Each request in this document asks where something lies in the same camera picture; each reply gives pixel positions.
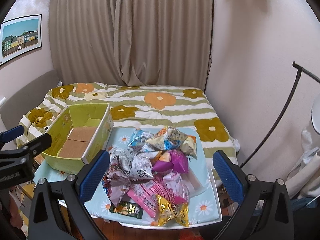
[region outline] yellow-green cardboard box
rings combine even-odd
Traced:
[[[59,152],[71,129],[84,126],[97,127],[97,129],[82,157],[59,157]],[[52,168],[70,174],[78,174],[81,168],[90,163],[99,150],[104,148],[112,128],[113,121],[109,104],[89,103],[67,106],[46,131],[52,137],[52,144],[41,155]]]

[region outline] blue gripper pad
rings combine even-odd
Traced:
[[[18,125],[15,128],[12,128],[8,131],[5,131],[0,134],[0,143],[8,143],[17,137],[21,136],[24,133],[24,128],[22,125]]]
[[[76,192],[81,203],[91,200],[102,177],[109,168],[110,157],[105,150],[100,150],[94,159],[79,171],[76,181]]]
[[[213,166],[231,200],[240,205],[244,199],[244,185],[233,170],[235,165],[229,160],[223,151],[215,152],[213,154],[212,161]]]

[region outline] silver bolt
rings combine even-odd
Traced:
[[[277,182],[278,182],[279,185],[283,185],[284,184],[283,179],[277,179]]]
[[[249,174],[247,178],[248,178],[249,181],[255,181],[256,180],[256,177],[254,175],[252,175],[252,174]]]
[[[76,176],[73,175],[73,174],[71,174],[71,175],[69,175],[69,176],[67,177],[67,180],[68,180],[68,181],[73,181],[73,180],[75,180],[75,178],[76,178]]]
[[[38,180],[38,183],[39,183],[40,185],[44,184],[44,183],[45,183],[45,178],[39,179],[39,180]]]

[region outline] floral bedspread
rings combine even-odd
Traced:
[[[227,129],[202,90],[190,87],[120,87],[102,83],[76,83],[54,88],[37,108],[21,119],[20,124],[25,132],[17,138],[17,146],[45,133],[67,105],[91,102],[110,104],[114,127],[160,129],[171,125],[193,128],[201,139],[208,167],[213,169],[212,155],[220,149],[237,164],[236,151]],[[213,174],[219,185],[215,170]]]

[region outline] picture of colorful houses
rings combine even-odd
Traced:
[[[39,43],[39,19],[16,22],[3,28],[2,58]]]

